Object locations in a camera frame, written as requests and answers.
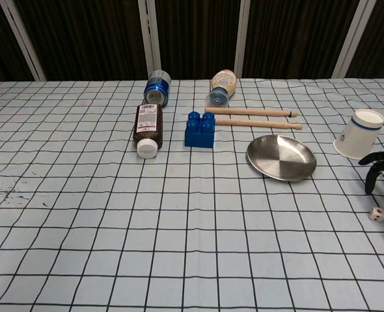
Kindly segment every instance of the brown bottle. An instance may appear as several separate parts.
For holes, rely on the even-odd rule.
[[[153,158],[163,144],[163,111],[158,104],[143,103],[137,107],[134,143],[142,158]]]

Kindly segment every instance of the blue lego brick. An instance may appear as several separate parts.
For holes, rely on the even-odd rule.
[[[187,115],[185,146],[194,148],[213,148],[215,134],[215,116],[206,112],[200,117],[198,112]]]

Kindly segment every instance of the white bottle cap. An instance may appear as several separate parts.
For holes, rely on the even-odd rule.
[[[141,158],[153,158],[158,153],[158,144],[151,138],[144,138],[137,143],[137,154]]]

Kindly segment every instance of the mayonnaise bottle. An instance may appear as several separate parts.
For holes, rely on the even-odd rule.
[[[206,96],[206,104],[214,107],[228,106],[228,99],[234,94],[237,78],[230,70],[221,70],[211,80],[211,92]]]

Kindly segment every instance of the bottle label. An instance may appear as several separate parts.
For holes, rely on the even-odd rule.
[[[158,106],[156,104],[140,105],[137,118],[137,132],[156,131],[158,128]]]

